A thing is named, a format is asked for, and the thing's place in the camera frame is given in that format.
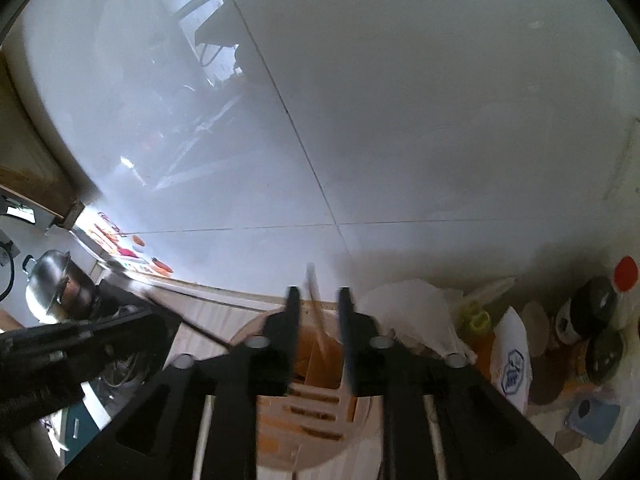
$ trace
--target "cabinet door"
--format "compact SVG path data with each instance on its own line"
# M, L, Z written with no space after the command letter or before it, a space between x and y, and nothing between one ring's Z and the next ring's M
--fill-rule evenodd
M65 453L65 465L67 465L92 441L94 436L100 433L100 429L96 426L84 404L78 402L66 412L64 432L64 444L69 449Z
M0 51L0 194L3 189L60 219L76 200L68 177L24 111Z

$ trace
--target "red item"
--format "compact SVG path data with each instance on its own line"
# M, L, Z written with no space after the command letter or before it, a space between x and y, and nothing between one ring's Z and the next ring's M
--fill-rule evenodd
M638 265L631 256L625 256L616 265L613 282L620 292L631 290L638 281Z
M151 261L155 263L156 266L160 267L162 270L166 270L166 272L170 272L170 273L174 272L174 270L171 267L169 267L167 264L162 263L157 258L151 258Z
M128 256L129 258L137 258L138 255L131 251L130 249L125 249L124 247L118 247L118 252L122 254L122 256Z

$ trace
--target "cable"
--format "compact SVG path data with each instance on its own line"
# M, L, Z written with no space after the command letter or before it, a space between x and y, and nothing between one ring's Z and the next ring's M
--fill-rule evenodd
M11 292L11 289L14 288L15 265L14 265L14 259L11 257L11 244L9 243L8 245L5 245L2 242L0 242L0 249L2 249L6 253L6 255L9 257L9 267L11 269L9 284L6 286L6 289L4 290L4 292L0 294L0 301L2 301L4 300L4 298L6 298L9 295L9 292Z
M224 348L225 350L229 351L233 348L233 345L231 345L229 342L225 341L224 339L220 339L217 335L212 334L211 332L209 332L209 330L206 330L205 328L201 327L200 325L195 324L193 321L190 321L188 319L186 319L184 316L182 316L179 312L176 312L174 309L169 308L168 306L159 303L158 300L156 300L155 298L150 297L149 295L146 296L146 299L153 303L156 307L162 308L163 310L167 311L168 313L171 313L172 316L177 317L178 319L180 319L180 321L182 323L184 323L186 326L188 326L189 328L191 328L191 330L193 330L194 332L199 333L201 336L206 337L207 339L209 339L210 341L213 341L214 343L222 346L222 348Z

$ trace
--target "screw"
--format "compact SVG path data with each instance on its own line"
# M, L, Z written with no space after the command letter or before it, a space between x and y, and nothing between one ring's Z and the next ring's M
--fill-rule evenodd
M466 366L466 358L462 354L449 354L444 359L449 368L463 368Z
M268 337L263 335L252 335L244 342L246 346L253 349L267 348L271 344Z
M62 359L64 359L65 357L66 354L62 350L58 350L49 354L49 361L51 363L55 363L57 361L62 361Z
M180 368L180 370L186 370L187 368L191 368L195 359L191 354L180 354L177 358L174 359L172 365L175 368Z
M383 350L385 348L391 348L394 345L394 340L388 335L377 335L370 339L369 344L373 346L373 348Z

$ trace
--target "wooden utensil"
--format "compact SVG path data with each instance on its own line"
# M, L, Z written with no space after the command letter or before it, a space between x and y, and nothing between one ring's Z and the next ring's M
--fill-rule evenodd
M329 362L329 336L324 329L324 315L322 314L322 308L320 307L318 298L318 282L316 280L316 269L314 264L308 264L306 266L306 286L309 290L309 298L311 299L311 317L314 320L316 326L316 333L318 336L318 347L322 358L325 363Z

